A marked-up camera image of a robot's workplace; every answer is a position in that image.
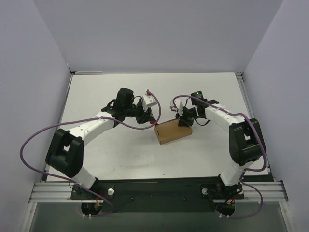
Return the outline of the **brown cardboard express box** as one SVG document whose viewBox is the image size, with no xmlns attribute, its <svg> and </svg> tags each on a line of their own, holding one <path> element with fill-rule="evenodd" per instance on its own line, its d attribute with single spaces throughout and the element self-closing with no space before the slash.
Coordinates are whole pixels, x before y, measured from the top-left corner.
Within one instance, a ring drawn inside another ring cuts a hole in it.
<svg viewBox="0 0 309 232">
<path fill-rule="evenodd" d="M 173 119 L 155 125 L 154 131 L 161 145 L 181 139 L 192 134 L 191 127 L 179 126 L 178 120 Z"/>
</svg>

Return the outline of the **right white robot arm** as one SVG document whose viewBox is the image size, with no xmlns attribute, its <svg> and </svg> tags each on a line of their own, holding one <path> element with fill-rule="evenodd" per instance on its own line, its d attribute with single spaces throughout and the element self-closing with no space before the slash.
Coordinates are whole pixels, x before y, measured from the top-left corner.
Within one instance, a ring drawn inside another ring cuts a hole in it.
<svg viewBox="0 0 309 232">
<path fill-rule="evenodd" d="M 231 163 L 219 175 L 225 186 L 239 184 L 246 172 L 266 169 L 266 146 L 257 119 L 248 118 L 244 113 L 232 113 L 217 100 L 203 98 L 201 91 L 174 97 L 170 109 L 176 112 L 179 126 L 191 127 L 202 118 L 228 132 Z"/>
</svg>

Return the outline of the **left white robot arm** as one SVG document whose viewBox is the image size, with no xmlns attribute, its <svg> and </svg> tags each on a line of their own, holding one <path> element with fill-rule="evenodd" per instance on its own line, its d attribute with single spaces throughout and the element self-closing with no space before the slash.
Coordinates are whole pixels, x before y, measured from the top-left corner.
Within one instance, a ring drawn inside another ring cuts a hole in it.
<svg viewBox="0 0 309 232">
<path fill-rule="evenodd" d="M 46 163 L 74 183 L 82 186 L 82 194 L 89 199 L 97 197 L 97 179 L 83 166 L 84 147 L 107 130 L 122 124 L 126 118 L 135 118 L 138 124 L 155 125 L 151 107 L 159 105 L 157 98 L 146 92 L 134 103 L 134 92 L 121 88 L 115 99 L 102 108 L 94 119 L 69 130 L 58 129 L 46 155 Z"/>
</svg>

